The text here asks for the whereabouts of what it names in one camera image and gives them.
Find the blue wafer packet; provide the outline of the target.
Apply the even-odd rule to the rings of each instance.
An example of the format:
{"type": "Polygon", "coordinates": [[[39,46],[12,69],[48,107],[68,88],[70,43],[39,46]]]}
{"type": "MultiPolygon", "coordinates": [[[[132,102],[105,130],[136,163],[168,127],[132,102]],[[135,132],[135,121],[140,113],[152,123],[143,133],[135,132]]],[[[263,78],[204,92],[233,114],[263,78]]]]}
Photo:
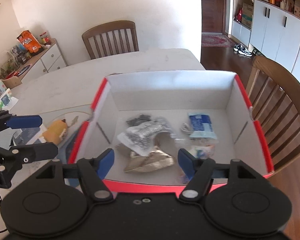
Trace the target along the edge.
{"type": "Polygon", "coordinates": [[[209,115],[202,113],[189,113],[191,126],[190,137],[194,139],[214,139],[217,140],[209,115]]]}

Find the yellow plush toy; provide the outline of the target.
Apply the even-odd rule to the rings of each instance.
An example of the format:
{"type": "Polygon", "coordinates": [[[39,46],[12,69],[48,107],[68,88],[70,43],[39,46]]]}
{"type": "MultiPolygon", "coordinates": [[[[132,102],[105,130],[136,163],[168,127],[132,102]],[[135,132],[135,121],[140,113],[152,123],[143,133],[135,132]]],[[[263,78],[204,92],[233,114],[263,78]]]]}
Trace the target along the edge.
{"type": "Polygon", "coordinates": [[[46,142],[53,142],[55,145],[60,144],[66,137],[68,125],[65,119],[54,121],[48,129],[42,133],[46,142]]]}

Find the gold foil snack bag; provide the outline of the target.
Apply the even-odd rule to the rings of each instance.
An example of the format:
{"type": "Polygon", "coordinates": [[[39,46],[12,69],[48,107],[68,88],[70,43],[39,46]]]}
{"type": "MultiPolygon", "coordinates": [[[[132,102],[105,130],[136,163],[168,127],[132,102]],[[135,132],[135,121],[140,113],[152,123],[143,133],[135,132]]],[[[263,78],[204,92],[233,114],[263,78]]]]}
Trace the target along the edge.
{"type": "Polygon", "coordinates": [[[175,159],[162,151],[158,145],[155,145],[147,156],[141,156],[123,144],[118,144],[115,149],[129,159],[124,168],[125,173],[149,173],[175,164],[175,159]]]}

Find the white blue tissue pack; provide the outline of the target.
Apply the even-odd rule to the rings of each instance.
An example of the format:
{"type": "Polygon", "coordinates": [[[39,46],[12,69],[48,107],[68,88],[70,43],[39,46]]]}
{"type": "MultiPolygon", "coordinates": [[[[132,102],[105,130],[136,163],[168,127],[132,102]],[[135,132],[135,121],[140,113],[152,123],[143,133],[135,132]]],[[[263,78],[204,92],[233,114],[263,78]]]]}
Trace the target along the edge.
{"type": "Polygon", "coordinates": [[[17,129],[11,139],[11,146],[23,146],[32,144],[46,143],[42,136],[45,129],[40,127],[17,129]]]}

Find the pair of sneakers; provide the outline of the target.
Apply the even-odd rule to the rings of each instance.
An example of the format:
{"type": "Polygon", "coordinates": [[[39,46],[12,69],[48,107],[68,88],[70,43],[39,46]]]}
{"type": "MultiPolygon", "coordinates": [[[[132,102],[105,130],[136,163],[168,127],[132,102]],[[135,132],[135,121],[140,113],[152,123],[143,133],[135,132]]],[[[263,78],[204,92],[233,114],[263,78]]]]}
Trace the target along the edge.
{"type": "Polygon", "coordinates": [[[236,44],[234,47],[233,47],[233,50],[234,52],[236,53],[239,53],[240,55],[243,55],[243,56],[246,56],[246,57],[252,57],[252,53],[247,49],[245,48],[245,46],[243,46],[243,44],[236,44]]]}

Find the silver white foil packet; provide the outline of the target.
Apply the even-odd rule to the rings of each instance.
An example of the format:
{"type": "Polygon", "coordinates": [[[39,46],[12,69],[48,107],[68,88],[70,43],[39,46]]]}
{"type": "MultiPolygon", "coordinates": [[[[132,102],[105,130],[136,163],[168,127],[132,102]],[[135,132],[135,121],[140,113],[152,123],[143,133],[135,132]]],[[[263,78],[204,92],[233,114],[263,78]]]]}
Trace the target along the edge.
{"type": "Polygon", "coordinates": [[[168,133],[172,139],[177,134],[169,121],[164,117],[157,117],[151,121],[132,126],[117,136],[119,142],[141,156],[147,156],[155,145],[155,137],[159,133],[168,133]]]}

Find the green white tissue box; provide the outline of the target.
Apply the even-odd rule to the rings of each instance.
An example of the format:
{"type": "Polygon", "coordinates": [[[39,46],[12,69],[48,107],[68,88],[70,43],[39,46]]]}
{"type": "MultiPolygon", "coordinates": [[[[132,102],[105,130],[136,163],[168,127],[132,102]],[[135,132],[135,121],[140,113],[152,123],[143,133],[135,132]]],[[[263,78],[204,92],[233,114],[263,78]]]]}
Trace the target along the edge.
{"type": "Polygon", "coordinates": [[[19,100],[12,95],[11,90],[8,88],[1,96],[0,96],[0,109],[9,111],[11,110],[19,100]]]}

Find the clear bag black snack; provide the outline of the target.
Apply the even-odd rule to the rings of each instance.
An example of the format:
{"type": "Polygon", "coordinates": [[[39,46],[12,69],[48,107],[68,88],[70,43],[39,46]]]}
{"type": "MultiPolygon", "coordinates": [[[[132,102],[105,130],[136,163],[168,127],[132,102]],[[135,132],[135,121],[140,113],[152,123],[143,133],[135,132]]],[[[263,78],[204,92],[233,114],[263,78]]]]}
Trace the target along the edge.
{"type": "Polygon", "coordinates": [[[152,120],[152,117],[150,115],[140,114],[138,116],[128,119],[126,121],[126,124],[128,125],[128,127],[134,127],[134,126],[139,126],[140,124],[151,121],[151,120],[152,120]]]}

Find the wooden chair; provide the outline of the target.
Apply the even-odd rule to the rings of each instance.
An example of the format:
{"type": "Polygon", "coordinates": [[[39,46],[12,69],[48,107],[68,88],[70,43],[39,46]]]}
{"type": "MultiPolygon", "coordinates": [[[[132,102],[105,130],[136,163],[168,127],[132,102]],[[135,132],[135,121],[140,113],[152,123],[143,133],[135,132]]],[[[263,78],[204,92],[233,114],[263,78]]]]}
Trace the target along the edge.
{"type": "Polygon", "coordinates": [[[136,25],[129,20],[92,27],[82,34],[82,40],[92,60],[139,51],[136,25]]]}
{"type": "Polygon", "coordinates": [[[274,172],[280,172],[300,157],[300,82],[277,62],[256,56],[246,91],[274,172]]]}

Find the dark wooden door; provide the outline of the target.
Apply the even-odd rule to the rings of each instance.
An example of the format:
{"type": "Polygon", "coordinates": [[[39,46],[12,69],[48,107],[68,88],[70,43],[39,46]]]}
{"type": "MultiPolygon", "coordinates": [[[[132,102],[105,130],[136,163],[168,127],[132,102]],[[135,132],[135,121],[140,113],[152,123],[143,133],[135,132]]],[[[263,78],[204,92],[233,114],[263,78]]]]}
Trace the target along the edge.
{"type": "Polygon", "coordinates": [[[225,32],[226,0],[202,0],[202,32],[225,32]]]}

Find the white storage cupboards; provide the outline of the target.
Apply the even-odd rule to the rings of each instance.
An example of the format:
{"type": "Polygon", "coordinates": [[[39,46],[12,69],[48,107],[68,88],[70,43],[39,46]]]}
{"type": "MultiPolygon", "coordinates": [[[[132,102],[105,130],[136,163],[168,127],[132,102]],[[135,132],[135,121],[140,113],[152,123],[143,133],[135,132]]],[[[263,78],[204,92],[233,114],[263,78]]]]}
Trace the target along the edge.
{"type": "Polygon", "coordinates": [[[293,72],[300,67],[300,0],[233,0],[231,37],[293,72]]]}

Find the blueberry bread packet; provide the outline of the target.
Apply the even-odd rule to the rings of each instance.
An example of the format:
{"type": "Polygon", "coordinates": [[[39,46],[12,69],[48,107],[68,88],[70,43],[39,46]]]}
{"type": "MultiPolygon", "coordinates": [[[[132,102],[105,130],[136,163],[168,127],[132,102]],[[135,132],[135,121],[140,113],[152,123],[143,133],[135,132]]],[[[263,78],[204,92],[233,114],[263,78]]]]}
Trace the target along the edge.
{"type": "MultiPolygon", "coordinates": [[[[175,146],[178,150],[185,149],[195,159],[208,159],[214,155],[215,144],[209,139],[190,138],[190,139],[175,139],[175,146]]],[[[177,156],[178,165],[182,171],[180,181],[182,184],[187,184],[194,175],[193,168],[190,168],[188,160],[184,157],[177,156]]]]}

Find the far wooden chair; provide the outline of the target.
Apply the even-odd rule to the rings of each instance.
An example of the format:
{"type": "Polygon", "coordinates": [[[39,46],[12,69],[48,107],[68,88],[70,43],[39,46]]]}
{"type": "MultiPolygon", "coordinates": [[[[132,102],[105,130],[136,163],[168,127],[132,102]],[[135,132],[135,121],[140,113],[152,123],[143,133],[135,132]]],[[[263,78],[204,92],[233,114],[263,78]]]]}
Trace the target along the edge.
{"type": "Polygon", "coordinates": [[[136,25],[129,20],[92,27],[82,34],[82,40],[92,60],[139,51],[136,25]]]}

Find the white sideboard cabinet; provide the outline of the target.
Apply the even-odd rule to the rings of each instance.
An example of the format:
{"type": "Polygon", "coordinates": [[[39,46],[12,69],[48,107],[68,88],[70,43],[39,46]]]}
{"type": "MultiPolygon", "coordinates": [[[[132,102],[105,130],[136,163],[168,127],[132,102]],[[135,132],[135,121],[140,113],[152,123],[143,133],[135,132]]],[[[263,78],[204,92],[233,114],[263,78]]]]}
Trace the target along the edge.
{"type": "Polygon", "coordinates": [[[44,51],[32,57],[17,70],[18,76],[14,75],[3,80],[7,88],[14,88],[18,85],[29,83],[55,70],[67,66],[64,56],[59,48],[57,40],[53,38],[51,44],[46,46],[44,51]]]}

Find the red patterned rug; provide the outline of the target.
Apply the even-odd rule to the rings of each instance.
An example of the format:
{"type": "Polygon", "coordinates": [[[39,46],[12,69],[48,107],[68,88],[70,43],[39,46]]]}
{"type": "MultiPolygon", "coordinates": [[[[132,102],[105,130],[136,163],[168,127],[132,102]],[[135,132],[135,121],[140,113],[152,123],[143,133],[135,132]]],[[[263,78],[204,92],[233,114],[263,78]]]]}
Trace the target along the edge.
{"type": "Polygon", "coordinates": [[[222,34],[202,34],[202,47],[233,47],[235,42],[222,34]]]}

